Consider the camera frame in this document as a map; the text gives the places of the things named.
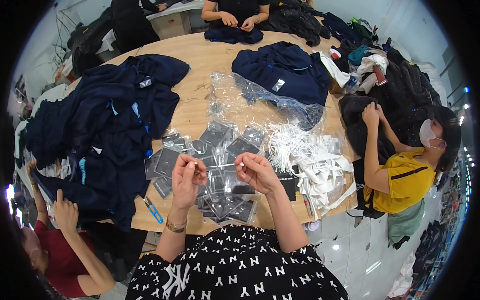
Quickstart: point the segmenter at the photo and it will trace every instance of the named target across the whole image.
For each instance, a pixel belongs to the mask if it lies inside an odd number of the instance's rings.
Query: yellow t-shirt
[[[427,164],[414,159],[424,148],[414,152],[396,153],[380,168],[388,169],[390,193],[373,190],[373,208],[384,213],[396,214],[420,201],[435,179],[435,171]],[[368,202],[372,188],[365,185],[363,197]]]

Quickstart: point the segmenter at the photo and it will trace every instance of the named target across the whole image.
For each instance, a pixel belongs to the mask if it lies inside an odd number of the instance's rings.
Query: woman in red shirt
[[[27,164],[27,173],[36,162]],[[35,228],[22,229],[23,247],[33,269],[43,273],[63,296],[84,297],[112,289],[115,281],[107,267],[93,253],[93,245],[84,233],[77,232],[78,207],[57,191],[53,212],[59,229],[48,230],[47,206],[37,184],[32,180],[38,211]]]

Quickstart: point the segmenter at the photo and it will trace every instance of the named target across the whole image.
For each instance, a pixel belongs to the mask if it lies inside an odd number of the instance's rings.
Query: woman in yellow shirt
[[[399,213],[416,204],[428,192],[436,176],[448,172],[456,159],[462,133],[458,118],[449,108],[434,107],[434,119],[422,124],[420,141],[423,148],[402,144],[388,124],[382,107],[378,105],[375,109],[374,102],[364,109],[362,119],[367,125],[367,147],[363,174],[365,187],[363,199],[358,197],[358,208],[368,209],[373,203],[373,213],[377,217],[382,213]],[[379,121],[396,151],[385,165],[378,163]]]

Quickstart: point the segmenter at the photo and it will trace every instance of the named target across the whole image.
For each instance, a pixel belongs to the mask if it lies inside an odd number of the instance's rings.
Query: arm
[[[158,7],[156,7],[155,4],[150,2],[150,0],[140,0],[140,2],[142,3],[143,8],[145,8],[146,10],[151,12],[158,11]]]
[[[395,132],[393,131],[392,127],[390,127],[390,124],[388,123],[388,120],[385,117],[384,111],[382,110],[382,107],[380,106],[380,104],[377,104],[377,113],[378,113],[379,120],[384,127],[384,133],[385,133],[387,139],[390,142],[392,142],[393,146],[395,147],[395,151],[397,153],[415,151],[414,147],[410,147],[410,146],[402,144],[400,142],[400,140],[396,136]]]
[[[205,21],[214,21],[222,18],[223,12],[215,12],[216,2],[205,0],[202,9],[202,19]]]
[[[190,207],[195,203],[198,185],[206,184],[206,167],[204,163],[186,154],[180,154],[172,171],[172,209],[167,217],[167,224],[183,227],[181,232],[173,232],[165,226],[156,247],[155,254],[171,263],[185,251],[185,226]]]
[[[374,190],[384,193],[390,193],[388,184],[388,170],[380,169],[378,163],[378,119],[379,116],[375,111],[375,103],[372,102],[364,109],[362,118],[367,125],[367,147],[365,149],[365,185]]]
[[[215,12],[216,2],[205,0],[204,8],[202,9],[202,19],[205,21],[214,21],[222,19],[226,26],[237,27],[237,19],[228,12]]]
[[[263,156],[243,153],[235,159],[237,178],[265,194],[283,252],[292,252],[309,244],[308,237],[292,209],[287,193],[272,166]]]
[[[32,184],[32,191],[33,191],[33,198],[35,200],[35,206],[37,210],[37,221],[42,222],[45,225],[48,225],[48,212],[47,212],[47,205],[45,204],[45,199],[43,198],[40,189],[38,188],[38,184],[30,175],[30,172],[33,168],[36,168],[36,161],[31,161],[27,163],[27,175],[30,179],[30,183]]]
[[[62,190],[57,191],[57,200],[53,204],[57,224],[72,250],[78,256],[88,275],[77,277],[80,288],[85,295],[97,295],[111,290],[115,286],[110,271],[88,248],[77,232],[78,206],[63,199]]]
[[[309,244],[307,234],[292,209],[287,193],[280,181],[279,186],[266,195],[272,212],[278,243],[283,252],[292,252]]]
[[[255,24],[263,22],[268,19],[268,15],[270,13],[270,4],[267,5],[259,5],[258,6],[258,14],[247,18],[243,25],[241,26],[241,30],[245,31],[252,31]]]

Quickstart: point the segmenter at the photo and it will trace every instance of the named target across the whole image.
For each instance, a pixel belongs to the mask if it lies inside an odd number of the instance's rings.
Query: woman's hand
[[[373,128],[375,126],[378,128],[379,116],[377,110],[375,109],[375,102],[372,101],[372,103],[367,105],[367,107],[363,110],[361,118],[365,122],[365,125],[367,125],[367,128]]]
[[[235,19],[235,17],[228,12],[219,12],[222,16],[222,22],[223,24],[230,26],[230,27],[237,27],[238,26],[238,21]]]
[[[283,189],[272,165],[263,156],[242,153],[235,159],[235,169],[240,181],[248,183],[262,194],[268,195],[276,189]]]
[[[255,26],[255,21],[256,21],[255,16],[252,16],[250,18],[247,18],[245,22],[243,22],[243,25],[240,27],[241,30],[245,30],[247,32],[252,31],[253,27]]]
[[[77,232],[78,205],[64,199],[62,190],[57,190],[57,200],[53,203],[53,214],[63,235]]]
[[[158,11],[161,12],[167,9],[168,5],[166,3],[162,3],[162,4],[156,5],[156,7],[158,7]]]
[[[378,113],[378,118],[380,119],[380,121],[383,122],[383,121],[387,120],[387,118],[384,115],[384,110],[382,109],[380,104],[377,104],[377,113]]]
[[[32,175],[30,174],[30,172],[34,168],[36,168],[36,160],[30,161],[30,162],[27,163],[27,175],[28,175],[28,178],[30,179],[31,184],[35,183],[35,180],[32,178]]]
[[[206,178],[206,167],[201,160],[180,154],[172,171],[172,208],[188,210],[195,203],[198,185],[205,185]]]

